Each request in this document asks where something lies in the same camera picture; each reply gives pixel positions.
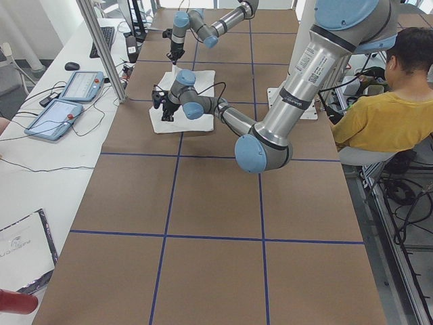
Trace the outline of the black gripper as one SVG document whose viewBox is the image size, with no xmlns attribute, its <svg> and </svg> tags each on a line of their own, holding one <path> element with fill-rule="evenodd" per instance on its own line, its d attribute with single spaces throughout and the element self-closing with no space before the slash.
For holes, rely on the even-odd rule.
<svg viewBox="0 0 433 325">
<path fill-rule="evenodd" d="M 184 43 L 170 43 L 170 51 L 167 53 L 167 58 L 172 61 L 173 65 L 177 65 L 177 61 L 182 58 L 185 50 Z"/>
<path fill-rule="evenodd" d="M 173 103 L 169 99 L 163 100 L 163 115 L 161 121 L 173 122 L 174 113 L 179 109 L 179 104 Z"/>
</svg>

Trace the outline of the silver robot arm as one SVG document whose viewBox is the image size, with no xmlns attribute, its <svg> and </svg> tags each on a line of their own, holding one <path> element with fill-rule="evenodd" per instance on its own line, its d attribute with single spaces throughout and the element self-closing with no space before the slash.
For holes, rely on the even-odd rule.
<svg viewBox="0 0 433 325">
<path fill-rule="evenodd" d="M 202 9 L 192 9 L 189 12 L 177 11 L 173 27 L 167 28 L 162 33 L 164 38 L 170 39 L 170 51 L 166 56 L 171 63 L 176 65 L 185 53 L 184 43 L 187 30 L 194 31 L 198 40 L 203 42 L 207 48 L 212 48 L 219 42 L 219 38 L 234 26 L 244 20 L 253 19 L 259 1 L 239 1 L 239 4 L 238 7 L 211 25 L 205 23 Z"/>
<path fill-rule="evenodd" d="M 175 73 L 168 89 L 153 88 L 153 105 L 162 110 L 162 120 L 172 121 L 178 110 L 189 120 L 215 116 L 237 135 L 235 159 L 241 169 L 262 173 L 284 167 L 292 158 L 291 130 L 336 64 L 352 54 L 384 51 L 396 40 L 398 1 L 316 1 L 313 9 L 309 43 L 286 79 L 268 90 L 269 110 L 262 121 L 222 97 L 200 94 L 195 74 L 187 69 Z"/>
</svg>

